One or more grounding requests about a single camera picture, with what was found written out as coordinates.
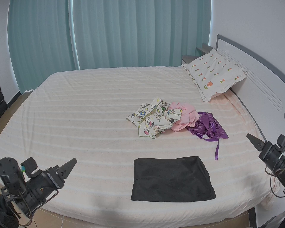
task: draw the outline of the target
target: black folded shirt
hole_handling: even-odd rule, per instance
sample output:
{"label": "black folded shirt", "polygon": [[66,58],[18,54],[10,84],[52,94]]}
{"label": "black folded shirt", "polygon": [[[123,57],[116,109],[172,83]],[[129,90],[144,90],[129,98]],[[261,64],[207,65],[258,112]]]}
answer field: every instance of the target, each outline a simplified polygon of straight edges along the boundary
{"label": "black folded shirt", "polygon": [[216,198],[210,176],[198,156],[134,160],[131,200],[152,202],[194,202]]}

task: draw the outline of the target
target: pink cloth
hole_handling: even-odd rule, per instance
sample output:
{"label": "pink cloth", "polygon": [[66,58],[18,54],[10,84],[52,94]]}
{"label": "pink cloth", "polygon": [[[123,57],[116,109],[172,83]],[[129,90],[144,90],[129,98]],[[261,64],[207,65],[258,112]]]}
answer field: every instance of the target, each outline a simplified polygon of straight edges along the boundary
{"label": "pink cloth", "polygon": [[182,109],[180,120],[175,122],[171,128],[173,131],[182,130],[187,126],[194,127],[195,122],[199,119],[199,114],[194,106],[188,103],[172,102],[169,106],[170,109]]}

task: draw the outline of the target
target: bed sheet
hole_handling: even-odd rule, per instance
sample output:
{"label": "bed sheet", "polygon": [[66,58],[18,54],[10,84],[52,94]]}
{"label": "bed sheet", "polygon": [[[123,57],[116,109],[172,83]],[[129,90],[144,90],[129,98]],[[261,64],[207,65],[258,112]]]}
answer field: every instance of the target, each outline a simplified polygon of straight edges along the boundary
{"label": "bed sheet", "polygon": [[[206,142],[187,130],[139,137],[126,117],[154,97],[188,102],[213,113],[229,138]],[[247,140],[261,135],[228,91],[204,103],[183,67],[106,68],[60,72],[45,80],[15,112],[0,135],[0,156],[39,168],[78,163],[59,195],[43,208],[93,227],[184,227],[233,218],[270,198],[269,176]],[[216,198],[203,202],[131,201],[133,160],[199,156]]]}

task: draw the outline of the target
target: wall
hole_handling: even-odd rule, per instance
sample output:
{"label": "wall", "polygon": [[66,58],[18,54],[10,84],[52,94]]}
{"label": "wall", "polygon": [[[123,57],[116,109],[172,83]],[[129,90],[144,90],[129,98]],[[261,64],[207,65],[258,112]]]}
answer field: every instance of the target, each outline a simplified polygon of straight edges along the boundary
{"label": "wall", "polygon": [[0,0],[0,87],[6,103],[19,92],[8,47],[7,22],[9,4],[10,0]]}
{"label": "wall", "polygon": [[[216,47],[217,35],[221,34],[259,54],[285,73],[284,11],[284,0],[212,0],[209,45]],[[278,192],[279,196],[284,195],[283,189]],[[255,209],[257,225],[261,226],[285,211],[284,198],[275,199],[269,211],[260,205]]]}

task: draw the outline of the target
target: pillow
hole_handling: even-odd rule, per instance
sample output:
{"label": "pillow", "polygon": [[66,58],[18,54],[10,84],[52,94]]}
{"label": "pillow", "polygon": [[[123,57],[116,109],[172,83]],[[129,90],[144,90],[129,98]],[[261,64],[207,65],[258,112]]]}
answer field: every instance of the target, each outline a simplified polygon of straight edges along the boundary
{"label": "pillow", "polygon": [[215,50],[182,66],[189,72],[206,102],[245,79],[247,73],[236,62],[226,60]]}

